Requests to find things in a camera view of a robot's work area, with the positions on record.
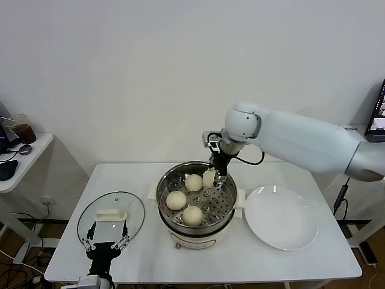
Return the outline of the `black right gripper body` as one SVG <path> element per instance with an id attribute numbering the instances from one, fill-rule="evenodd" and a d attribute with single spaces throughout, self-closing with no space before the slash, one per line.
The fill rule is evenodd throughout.
<path id="1" fill-rule="evenodd" d="M 209 159 L 209 168 L 215 169 L 219 175 L 227 175 L 227 166 L 231 159 L 231 155 L 227 155 L 223 152 L 214 152 Z"/>

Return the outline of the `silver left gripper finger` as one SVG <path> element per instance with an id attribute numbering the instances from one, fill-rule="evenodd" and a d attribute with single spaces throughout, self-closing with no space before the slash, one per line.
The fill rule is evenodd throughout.
<path id="1" fill-rule="evenodd" d="M 93 237 L 94 237 L 95 229 L 96 229 L 96 222 L 94 222 L 92 226 L 88 229 L 86 236 L 81 238 L 81 243 L 84 245 L 86 250 L 94 249 Z"/>
<path id="2" fill-rule="evenodd" d="M 111 248 L 112 249 L 124 249 L 129 243 L 129 236 L 128 236 L 128 226 L 127 221 L 124 221 L 123 224 L 123 230 L 122 230 L 122 236 L 119 239 L 119 241 L 116 241 Z"/>

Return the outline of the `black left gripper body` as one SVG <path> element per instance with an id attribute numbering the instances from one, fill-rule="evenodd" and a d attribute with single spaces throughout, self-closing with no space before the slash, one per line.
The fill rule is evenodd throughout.
<path id="1" fill-rule="evenodd" d="M 111 262 L 121 254 L 121 249 L 114 242 L 96 243 L 86 249 L 86 255 L 91 260 L 89 275 L 106 275 L 110 271 Z"/>

